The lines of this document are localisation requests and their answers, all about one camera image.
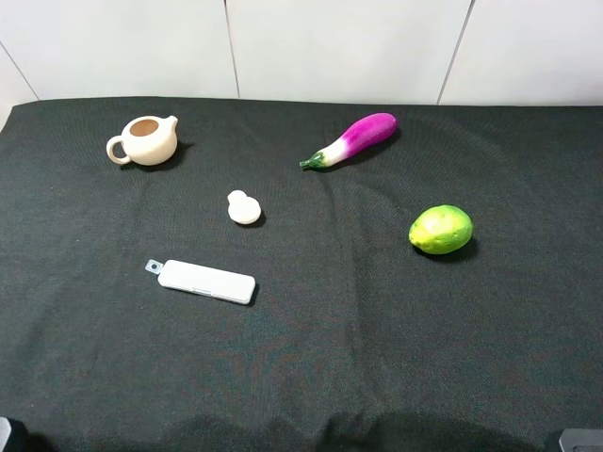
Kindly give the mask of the purple toy eggplant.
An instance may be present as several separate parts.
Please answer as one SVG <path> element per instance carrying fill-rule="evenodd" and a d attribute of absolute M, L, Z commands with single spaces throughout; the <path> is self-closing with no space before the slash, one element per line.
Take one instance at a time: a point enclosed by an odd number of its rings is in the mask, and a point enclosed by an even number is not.
<path fill-rule="evenodd" d="M 398 129 L 390 113 L 375 113 L 353 123 L 337 140 L 301 161 L 303 170 L 327 169 L 390 138 Z"/>

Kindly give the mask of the grey object bottom left corner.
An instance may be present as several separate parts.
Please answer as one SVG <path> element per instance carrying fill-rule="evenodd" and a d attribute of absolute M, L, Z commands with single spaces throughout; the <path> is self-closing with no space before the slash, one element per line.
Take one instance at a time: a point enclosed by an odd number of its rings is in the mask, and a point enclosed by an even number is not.
<path fill-rule="evenodd" d="M 8 452 L 12 434 L 12 425 L 6 417 L 0 418 L 0 452 Z"/>

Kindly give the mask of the cream ceramic teapot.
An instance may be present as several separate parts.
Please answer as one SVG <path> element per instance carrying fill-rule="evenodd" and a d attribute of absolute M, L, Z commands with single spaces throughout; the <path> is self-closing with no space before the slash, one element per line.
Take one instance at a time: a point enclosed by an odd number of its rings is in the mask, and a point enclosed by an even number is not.
<path fill-rule="evenodd" d="M 117 165 L 159 165 L 175 153 L 178 139 L 175 116 L 143 116 L 128 122 L 122 132 L 106 144 L 108 158 Z"/>

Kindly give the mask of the grey object corner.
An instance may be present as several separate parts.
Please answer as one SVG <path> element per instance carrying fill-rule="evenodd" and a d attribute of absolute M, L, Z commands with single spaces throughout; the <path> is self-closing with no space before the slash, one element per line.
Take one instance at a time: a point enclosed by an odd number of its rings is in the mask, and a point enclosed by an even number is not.
<path fill-rule="evenodd" d="M 0 452 L 8 452 L 12 434 L 12 425 L 6 417 L 0 418 Z"/>
<path fill-rule="evenodd" d="M 559 439 L 562 452 L 603 452 L 603 430 L 567 428 Z"/>

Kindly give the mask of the grey object bottom right corner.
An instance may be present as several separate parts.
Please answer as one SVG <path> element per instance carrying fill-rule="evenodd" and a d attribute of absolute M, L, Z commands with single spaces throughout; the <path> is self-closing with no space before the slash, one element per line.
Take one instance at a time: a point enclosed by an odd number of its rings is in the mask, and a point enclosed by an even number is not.
<path fill-rule="evenodd" d="M 559 439 L 562 452 L 603 452 L 603 430 L 567 428 Z"/>

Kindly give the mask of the small white teapot lid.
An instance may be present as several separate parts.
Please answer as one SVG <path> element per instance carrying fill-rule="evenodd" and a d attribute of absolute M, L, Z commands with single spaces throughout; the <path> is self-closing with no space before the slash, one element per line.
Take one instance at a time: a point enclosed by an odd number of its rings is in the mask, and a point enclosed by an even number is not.
<path fill-rule="evenodd" d="M 259 220 L 262 209 L 259 202 L 242 190 L 234 190 L 228 196 L 228 215 L 239 225 L 250 225 Z"/>

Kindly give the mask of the green lime fruit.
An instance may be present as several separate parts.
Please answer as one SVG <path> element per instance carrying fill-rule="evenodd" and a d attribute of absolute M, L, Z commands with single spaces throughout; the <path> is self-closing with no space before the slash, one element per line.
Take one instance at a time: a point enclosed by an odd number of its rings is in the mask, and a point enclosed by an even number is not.
<path fill-rule="evenodd" d="M 464 210 L 443 204 L 424 211 L 411 225 L 408 238 L 425 253 L 443 255 L 465 246 L 473 230 L 473 222 Z"/>

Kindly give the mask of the white rectangular plastic case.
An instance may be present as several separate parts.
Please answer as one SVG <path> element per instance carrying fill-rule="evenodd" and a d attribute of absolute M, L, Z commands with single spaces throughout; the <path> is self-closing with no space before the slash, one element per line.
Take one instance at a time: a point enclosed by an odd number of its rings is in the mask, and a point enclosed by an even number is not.
<path fill-rule="evenodd" d="M 158 283 L 165 288 L 240 305 L 251 303 L 256 287 L 252 276 L 177 260 L 159 263 L 151 259 L 145 270 L 155 274 Z"/>

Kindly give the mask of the dark green table cloth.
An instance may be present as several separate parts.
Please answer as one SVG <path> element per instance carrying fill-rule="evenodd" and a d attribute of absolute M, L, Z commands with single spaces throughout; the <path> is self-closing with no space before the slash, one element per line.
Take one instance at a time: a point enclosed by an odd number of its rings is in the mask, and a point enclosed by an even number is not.
<path fill-rule="evenodd" d="M 1 413 L 39 451 L 538 451 L 600 428 L 601 109 L 391 111 L 396 135 L 317 172 L 370 106 L 14 107 Z M 174 155 L 113 163 L 143 116 L 178 119 Z M 473 235 L 428 254 L 409 229 L 443 204 Z M 252 276 L 252 301 L 165 288 L 151 259 Z"/>

